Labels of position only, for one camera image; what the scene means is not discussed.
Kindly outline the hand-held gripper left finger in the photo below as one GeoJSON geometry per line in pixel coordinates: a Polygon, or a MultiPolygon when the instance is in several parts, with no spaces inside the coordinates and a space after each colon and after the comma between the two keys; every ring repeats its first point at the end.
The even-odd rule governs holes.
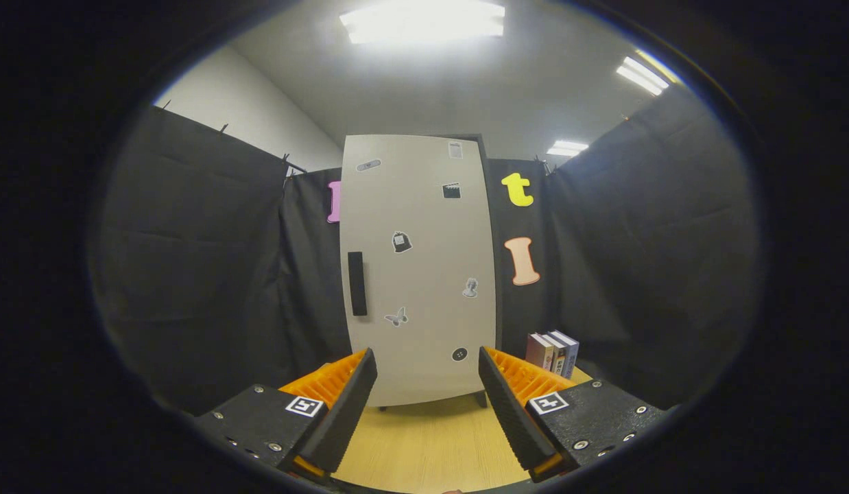
{"type": "Polygon", "coordinates": [[[309,481],[329,481],[345,457],[378,376],[366,348],[280,388],[253,384],[195,418],[233,456],[309,481]]]}

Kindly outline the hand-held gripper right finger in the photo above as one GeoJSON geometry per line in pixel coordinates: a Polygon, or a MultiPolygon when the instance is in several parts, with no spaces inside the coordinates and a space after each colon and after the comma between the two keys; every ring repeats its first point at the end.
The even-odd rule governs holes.
{"type": "Polygon", "coordinates": [[[674,413],[606,379],[576,384],[487,346],[479,350],[478,373],[513,454],[534,484],[615,456],[674,413]]]}

